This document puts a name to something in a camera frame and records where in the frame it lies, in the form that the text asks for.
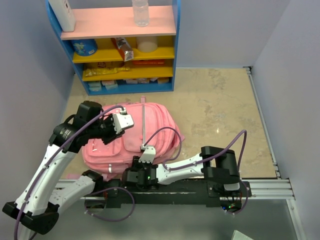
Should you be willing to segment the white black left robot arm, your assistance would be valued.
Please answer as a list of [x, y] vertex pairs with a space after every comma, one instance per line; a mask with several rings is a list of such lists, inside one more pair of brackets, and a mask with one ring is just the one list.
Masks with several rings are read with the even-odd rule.
[[79, 198], [99, 196], [104, 190], [101, 174], [87, 170], [73, 184], [54, 193], [62, 173], [91, 139], [104, 144], [120, 138], [133, 127], [126, 108], [114, 105], [106, 110], [94, 101], [82, 102], [75, 114], [57, 125], [45, 155], [32, 180], [15, 200], [5, 203], [2, 212], [15, 219], [15, 240], [31, 240], [36, 234], [47, 234], [57, 223], [64, 209]]

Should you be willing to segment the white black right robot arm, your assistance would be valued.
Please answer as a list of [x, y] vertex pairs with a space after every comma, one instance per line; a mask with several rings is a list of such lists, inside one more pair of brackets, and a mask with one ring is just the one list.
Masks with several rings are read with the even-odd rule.
[[155, 164], [156, 148], [146, 145], [141, 148], [142, 155], [134, 157], [131, 167], [124, 170], [122, 184], [145, 191], [151, 187], [167, 186], [174, 182], [194, 177], [222, 186], [230, 197], [241, 190], [241, 180], [235, 152], [212, 146], [204, 146], [201, 152], [188, 159]]

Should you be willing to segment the pink student backpack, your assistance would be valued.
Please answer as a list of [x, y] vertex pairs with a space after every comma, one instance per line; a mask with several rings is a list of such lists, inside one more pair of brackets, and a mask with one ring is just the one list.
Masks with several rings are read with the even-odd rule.
[[79, 151], [83, 163], [90, 170], [102, 174], [105, 181], [121, 175], [132, 165], [134, 156], [141, 156], [143, 144], [155, 148], [154, 164], [168, 160], [184, 140], [168, 109], [159, 103], [122, 102], [133, 118], [134, 126], [124, 135], [105, 145], [101, 139], [91, 139]]

